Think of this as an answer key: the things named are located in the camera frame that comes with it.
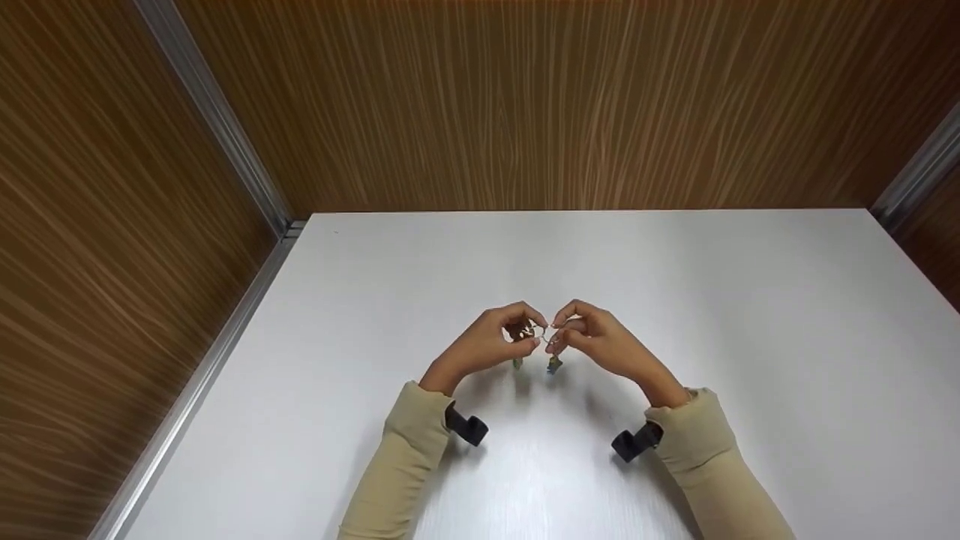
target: beige long-sleeve shirt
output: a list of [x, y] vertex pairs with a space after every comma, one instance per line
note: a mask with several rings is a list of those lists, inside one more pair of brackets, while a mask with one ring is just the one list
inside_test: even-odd
[[[743, 461], [716, 394], [704, 388], [690, 395], [686, 405], [651, 408], [646, 416], [663, 428], [657, 455], [684, 490], [704, 537], [793, 538]], [[444, 412], [451, 401], [412, 381], [403, 386], [350, 500], [339, 540], [406, 537], [422, 487], [446, 448]]]

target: black wrist strap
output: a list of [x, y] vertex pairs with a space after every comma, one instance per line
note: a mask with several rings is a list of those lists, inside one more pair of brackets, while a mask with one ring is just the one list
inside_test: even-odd
[[647, 422], [636, 434], [623, 431], [611, 442], [610, 446], [624, 461], [630, 463], [648, 448], [656, 448], [663, 438], [663, 428], [653, 422]]
[[480, 446], [480, 441], [483, 440], [487, 435], [487, 431], [490, 431], [490, 429], [476, 416], [471, 416], [469, 420], [465, 419], [462, 414], [457, 412], [457, 409], [453, 408], [456, 404], [457, 402], [451, 402], [450, 405], [446, 407], [446, 412], [444, 413], [446, 428], [460, 435], [460, 438], [469, 442], [471, 445]]

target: white tabletop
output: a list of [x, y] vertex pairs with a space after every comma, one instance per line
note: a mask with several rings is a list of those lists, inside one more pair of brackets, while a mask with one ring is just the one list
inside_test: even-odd
[[[314, 215], [128, 538], [335, 537], [406, 380], [485, 307], [606, 307], [719, 395], [802, 538], [945, 538], [960, 316], [864, 210]], [[629, 383], [542, 348], [472, 376], [417, 538], [683, 538]]]

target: brown wall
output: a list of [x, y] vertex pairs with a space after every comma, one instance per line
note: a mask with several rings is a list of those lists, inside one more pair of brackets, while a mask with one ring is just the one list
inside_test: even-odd
[[0, 9], [0, 538], [84, 538], [273, 243], [127, 0]]
[[868, 207], [960, 2], [177, 0], [295, 214]]
[[960, 311], [960, 165], [907, 217], [894, 238]]

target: cuff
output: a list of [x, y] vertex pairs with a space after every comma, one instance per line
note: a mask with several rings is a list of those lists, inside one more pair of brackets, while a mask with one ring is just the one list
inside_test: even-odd
[[689, 392], [692, 399], [685, 405], [646, 411], [647, 420], [663, 428], [656, 452], [672, 474], [696, 469], [736, 448], [736, 438], [717, 395], [707, 388]]
[[384, 430], [400, 435], [421, 454], [429, 454], [438, 439], [445, 441], [449, 434], [444, 413], [452, 402], [444, 394], [427, 392], [411, 380], [400, 390]]

